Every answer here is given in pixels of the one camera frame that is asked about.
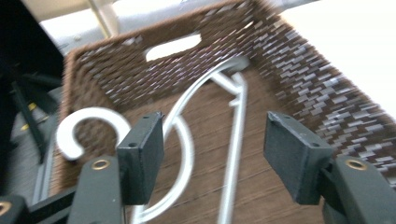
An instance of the brass screw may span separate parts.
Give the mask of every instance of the brass screw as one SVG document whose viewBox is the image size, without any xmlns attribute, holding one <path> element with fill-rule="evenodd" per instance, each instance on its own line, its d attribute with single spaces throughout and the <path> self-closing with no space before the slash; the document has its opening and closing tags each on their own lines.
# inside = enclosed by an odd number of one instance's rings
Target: brass screw
<svg viewBox="0 0 396 224">
<path fill-rule="evenodd" d="M 355 170 L 360 170 L 360 171 L 367 170 L 367 165 L 361 161 L 347 160 L 346 165 Z"/>
<path fill-rule="evenodd" d="M 108 160 L 99 160 L 92 164 L 93 170 L 103 170 L 106 169 L 110 165 L 110 161 Z"/>
<path fill-rule="evenodd" d="M 0 202 L 0 216 L 8 212 L 8 210 L 11 208 L 11 203 L 9 202 Z"/>
</svg>

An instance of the curved metal rod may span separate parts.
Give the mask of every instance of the curved metal rod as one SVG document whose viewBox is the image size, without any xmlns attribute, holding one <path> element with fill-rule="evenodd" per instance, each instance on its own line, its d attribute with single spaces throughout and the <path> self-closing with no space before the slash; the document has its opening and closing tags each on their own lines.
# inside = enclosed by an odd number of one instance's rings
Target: curved metal rod
<svg viewBox="0 0 396 224">
<path fill-rule="evenodd" d="M 84 148 L 75 137 L 75 127 L 84 119 L 100 119 L 113 127 L 117 134 L 117 144 L 124 139 L 131 130 L 128 120 L 114 110 L 103 107 L 88 107 L 80 109 L 67 116 L 59 125 L 56 132 L 56 142 L 64 157 L 73 161 L 84 154 Z"/>
<path fill-rule="evenodd" d="M 248 58 L 245 56 L 238 56 L 235 58 L 231 58 L 223 63 L 218 64 L 216 67 L 207 71 L 203 76 L 201 76 L 198 80 L 196 80 L 177 100 L 176 104 L 172 108 L 171 112 L 167 116 L 165 123 L 163 124 L 163 138 L 166 139 L 167 135 L 169 134 L 172 124 L 174 123 L 174 118 L 177 117 L 183 111 L 184 107 L 186 106 L 187 102 L 190 98 L 195 94 L 198 89 L 204 85 L 210 78 L 214 78 L 213 81 L 218 83 L 221 87 L 226 89 L 227 91 L 231 91 L 232 94 L 235 92 L 233 88 L 233 84 L 230 81 L 222 82 L 220 79 L 224 80 L 222 76 L 218 74 L 224 70 L 231 70 L 231 71 L 241 71 L 249 66 Z"/>
<path fill-rule="evenodd" d="M 210 69 L 207 73 L 205 73 L 197 81 L 195 81 L 181 95 L 181 97 L 178 99 L 178 101 L 172 108 L 171 112 L 169 113 L 169 115 L 163 125 L 163 139 L 166 140 L 167 135 L 169 134 L 173 124 L 177 123 L 178 119 L 181 119 L 180 114 L 183 111 L 187 102 L 190 100 L 190 98 L 210 78 L 212 78 L 213 81 L 215 81 L 223 89 L 225 89 L 226 91 L 228 91 L 231 94 L 240 95 L 241 92 L 246 91 L 246 88 L 245 88 L 246 85 L 245 85 L 245 82 L 243 82 L 243 79 L 242 79 L 242 83 L 240 82 L 241 78 L 242 78 L 240 75 L 238 75 L 238 76 L 240 76 L 240 78 L 239 77 L 236 78 L 235 82 L 237 83 L 237 85 L 235 85 L 235 84 L 233 84 L 233 82 L 230 79 L 228 79 L 226 76 L 224 76 L 221 73 L 221 71 L 224 71 L 227 69 L 234 70 L 234 71 L 243 70 L 246 67 L 248 67 L 248 65 L 249 65 L 249 61 L 248 61 L 247 57 L 243 57 L 243 56 L 235 57 L 235 58 L 225 61 L 224 63 L 220 63 L 216 67 Z M 238 113 L 238 118 L 240 116 L 245 116 L 245 113 Z M 238 144 L 238 141 L 240 142 L 240 140 L 238 139 L 236 142 L 237 147 L 240 148 L 240 144 Z M 186 148 L 183 147 L 183 145 L 185 145 L 186 143 L 183 143 L 183 141 L 181 141 L 181 143 L 182 143 L 182 152 L 183 152 L 184 150 L 186 150 Z M 231 175 L 235 175 L 235 170 L 237 172 L 237 166 L 236 166 L 236 169 L 232 169 L 230 171 L 230 172 L 233 172 Z M 137 206 L 136 209 L 134 210 L 134 215 L 132 217 L 133 220 L 131 223 L 142 223 L 142 222 L 149 221 L 149 220 L 155 218 L 156 216 L 160 215 L 163 211 L 165 211 L 168 207 L 170 207 L 177 200 L 177 198 L 181 195 L 182 191 L 184 190 L 184 188 L 186 188 L 186 186 L 188 184 L 188 181 L 187 182 L 181 181 L 181 177 L 185 176 L 187 173 L 189 173 L 189 175 L 191 175 L 191 172 L 192 172 L 192 164 L 191 164 L 191 170 L 184 170 L 183 167 L 181 166 L 179 174 L 177 176 L 177 180 L 175 181 L 175 184 L 172 187 L 172 189 L 166 194 L 166 196 L 161 201 L 159 201 L 158 203 L 156 203 L 155 205 L 153 205 L 146 211 L 144 211 L 144 205 Z"/>
<path fill-rule="evenodd" d="M 178 199 L 178 197 L 180 197 L 190 181 L 192 168 L 194 166 L 194 145 L 192 142 L 191 132 L 186 121 L 181 116 L 176 117 L 174 121 L 177 135 L 181 140 L 182 148 L 184 148 L 181 153 L 182 159 L 180 172 L 176 180 L 176 183 L 178 184 L 174 184 L 165 197 L 163 197 L 158 203 L 150 207 L 148 210 L 143 211 L 140 217 L 140 222 L 147 222 L 163 213 Z"/>
</svg>

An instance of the woven texture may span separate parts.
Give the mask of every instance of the woven texture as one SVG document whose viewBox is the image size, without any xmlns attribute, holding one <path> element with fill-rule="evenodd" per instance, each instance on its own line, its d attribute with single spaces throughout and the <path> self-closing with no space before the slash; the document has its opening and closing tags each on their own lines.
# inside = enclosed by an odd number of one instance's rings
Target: woven texture
<svg viewBox="0 0 396 224">
<path fill-rule="evenodd" d="M 197 32 L 203 41 L 193 49 L 146 62 L 144 52 L 150 47 Z M 336 154 L 371 162 L 396 188 L 392 120 L 259 1 L 230 1 L 201 8 L 71 52 L 65 60 L 61 119 L 93 105 L 115 109 L 131 123 L 147 112 L 161 110 L 166 114 L 199 76 L 237 55 L 248 56 L 252 66 L 244 73 L 249 96 L 235 223 L 321 221 L 317 207 L 291 203 L 262 156 L 268 110 L 294 116 L 337 148 Z M 191 183 L 176 205 L 154 222 L 216 221 L 232 125 L 233 111 L 228 107 L 232 97 L 213 83 L 204 88 L 185 112 L 197 146 Z M 52 194 L 75 185 L 86 160 L 114 154 L 115 134 L 99 121 L 78 125 L 78 141 L 86 148 L 81 160 L 69 162 L 59 152 L 54 155 Z M 178 163 L 177 139 L 171 133 L 154 201 L 172 186 Z"/>
</svg>

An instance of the metal bar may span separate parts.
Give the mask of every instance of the metal bar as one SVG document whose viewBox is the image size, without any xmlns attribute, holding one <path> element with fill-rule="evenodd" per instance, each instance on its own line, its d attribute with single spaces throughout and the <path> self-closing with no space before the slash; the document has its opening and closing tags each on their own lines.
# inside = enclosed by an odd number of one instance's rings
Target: metal bar
<svg viewBox="0 0 396 224">
<path fill-rule="evenodd" d="M 371 163 L 340 156 L 332 173 L 349 223 L 396 223 L 396 193 Z"/>
<path fill-rule="evenodd" d="M 32 113 L 27 106 L 27 102 L 16 81 L 12 82 L 12 89 L 14 92 L 15 103 L 18 109 L 22 112 L 24 119 L 29 124 L 29 131 L 35 139 L 35 145 L 37 146 L 38 152 L 40 154 L 40 163 L 42 163 L 44 160 L 44 155 L 46 154 L 46 143 L 44 141 L 44 137 L 38 129 L 35 119 L 33 118 Z"/>
<path fill-rule="evenodd" d="M 117 158 L 103 156 L 84 164 L 67 223 L 124 223 Z"/>
<path fill-rule="evenodd" d="M 75 192 L 76 188 L 67 189 L 45 201 L 33 205 L 29 209 L 31 219 L 34 223 L 37 223 L 69 207 L 73 202 Z"/>
<path fill-rule="evenodd" d="M 35 191 L 33 193 L 32 204 L 39 203 L 46 200 L 49 197 L 50 192 L 50 175 L 52 172 L 52 157 L 53 150 L 55 148 L 55 138 L 53 137 L 54 130 L 56 129 L 56 124 L 58 121 L 58 116 L 50 115 L 45 125 L 47 126 L 46 133 L 49 137 L 47 140 L 47 154 L 44 158 L 44 162 L 39 165 L 37 179 L 35 180 Z"/>
<path fill-rule="evenodd" d="M 238 84 L 239 94 L 236 99 L 230 102 L 230 106 L 235 106 L 233 114 L 233 130 L 231 143 L 227 159 L 227 168 L 224 176 L 224 190 L 221 194 L 218 223 L 231 223 L 233 218 L 233 200 L 238 179 L 239 158 L 241 155 L 242 138 L 245 127 L 245 114 L 248 96 L 248 85 L 241 74 L 233 75 L 235 83 Z"/>
</svg>

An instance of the floor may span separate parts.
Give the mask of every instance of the floor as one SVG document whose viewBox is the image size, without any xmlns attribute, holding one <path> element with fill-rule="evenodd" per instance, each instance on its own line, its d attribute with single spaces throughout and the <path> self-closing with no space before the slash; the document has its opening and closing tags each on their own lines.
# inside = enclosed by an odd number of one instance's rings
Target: floor
<svg viewBox="0 0 396 224">
<path fill-rule="evenodd" d="M 54 99 L 60 102 L 61 89 L 55 89 L 49 93 Z M 35 120 L 42 120 L 47 115 L 38 107 L 33 110 Z M 42 133 L 51 136 L 56 124 L 56 117 L 49 117 L 39 123 L 39 129 Z M 17 194 L 25 198 L 28 205 L 39 201 L 39 191 L 37 189 L 37 177 L 42 175 L 43 165 L 39 164 L 39 154 L 35 148 L 35 142 L 29 129 L 23 129 L 24 119 L 20 114 L 17 115 L 12 130 L 11 142 L 14 148 L 11 148 L 7 158 L 7 173 L 2 186 L 2 195 Z M 48 149 L 53 148 L 53 142 L 49 140 Z"/>
</svg>

